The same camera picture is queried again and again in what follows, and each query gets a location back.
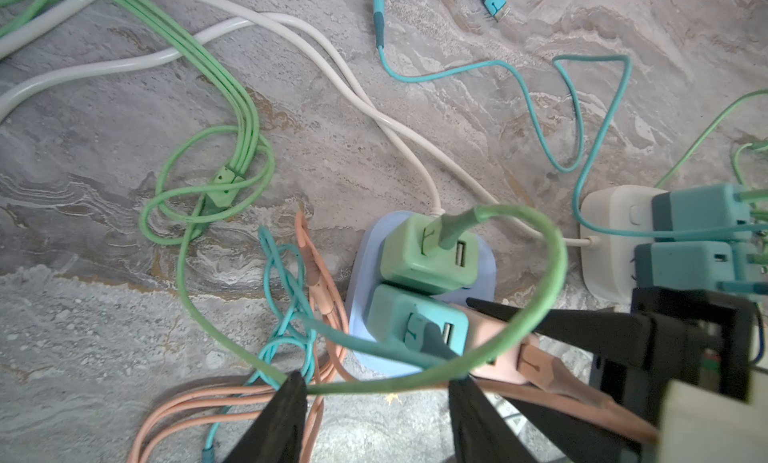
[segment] gray marble floor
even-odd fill
[[[155,0],[195,32],[226,15],[189,0]],[[384,112],[437,144],[495,195],[531,204],[577,227],[569,199],[577,174],[550,166],[510,74],[478,70],[428,84],[401,84],[374,48],[372,0],[235,0],[299,16],[337,45]],[[549,61],[562,53],[628,54],[634,73],[587,191],[652,185],[728,103],[768,86],[768,0],[508,0],[501,23],[479,0],[386,0],[386,51],[403,74],[477,60],[515,65],[533,92],[544,134],[562,161],[574,155],[567,91]],[[21,5],[0,10],[0,22]],[[46,71],[166,47],[115,5],[98,1],[0,62],[0,90]],[[293,233],[300,203],[341,289],[368,225],[396,209],[426,212],[417,175],[376,125],[344,100],[304,56],[264,30],[238,30],[208,45],[253,94],[276,151],[272,184],[256,204],[214,224],[189,258],[194,301],[236,341],[257,350],[272,320],[260,290],[255,231]],[[620,76],[616,64],[567,64],[591,144]],[[729,117],[674,180],[676,187],[733,180],[738,142],[768,136],[766,101]],[[96,77],[47,90],[0,125],[0,452],[8,462],[120,461],[147,411],[187,382],[244,375],[180,307],[176,248],[142,237],[138,213],[162,163],[206,126],[232,123],[226,101],[187,62]],[[189,153],[172,184],[205,181],[232,141]],[[423,151],[444,207],[475,202]],[[765,161],[745,155],[765,186]],[[171,228],[159,219],[157,228]],[[544,266],[539,245],[505,226],[479,232],[498,262],[497,298],[523,304]],[[586,293],[571,250],[560,307],[608,305]],[[552,344],[580,375],[588,355]],[[284,367],[297,355],[286,352]],[[350,362],[353,372],[365,369]],[[223,448],[244,425],[227,427]],[[546,461],[559,453],[528,425],[524,438]],[[203,432],[163,443],[153,461],[196,461]],[[452,453],[445,395],[329,398],[314,461],[437,462]]]

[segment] usb port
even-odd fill
[[[467,243],[463,241],[456,242],[456,266],[464,267],[464,250],[467,247]]]
[[[446,325],[442,327],[442,342],[450,345],[452,336],[453,325],[451,323],[446,323]]]

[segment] black wire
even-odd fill
[[[763,313],[760,312],[760,305],[757,303],[755,303],[755,316],[757,318],[757,338],[759,340],[758,344],[760,347],[757,350],[757,356],[755,356],[755,359],[752,360],[753,365],[760,363],[760,360],[763,359],[763,354],[766,350],[766,335],[765,329],[763,328]]]

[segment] power strip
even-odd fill
[[[663,189],[623,185],[591,192],[581,203],[581,214],[587,221],[604,228],[629,231],[653,231],[651,199]],[[581,249],[581,271],[584,284],[595,297],[614,303],[632,302],[637,286],[634,249],[653,243],[653,238],[615,237],[581,227],[581,238],[597,239],[590,248]]]
[[[378,219],[366,230],[357,250],[355,263],[352,266],[350,287],[346,293],[346,311],[350,316],[350,334],[360,339],[376,341],[368,332],[365,325],[366,314],[373,296],[373,290],[384,283],[379,267],[381,266],[384,238],[406,221],[413,213],[410,211],[395,211]],[[456,303],[466,306],[467,298],[493,301],[496,289],[496,260],[493,252],[483,238],[478,237],[479,261],[478,278],[468,288],[457,289],[450,293],[432,296],[445,303]],[[406,363],[394,362],[365,353],[354,352],[358,361],[369,369],[387,376],[403,376],[420,372],[421,369]]]

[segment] white power strip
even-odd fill
[[[654,229],[650,200],[663,189],[624,185],[592,192],[581,203],[581,214],[597,226],[629,231]],[[615,237],[581,227],[581,237],[597,239],[590,248],[581,249],[584,283],[595,297],[614,303],[632,302],[634,248],[653,243],[653,238]]]

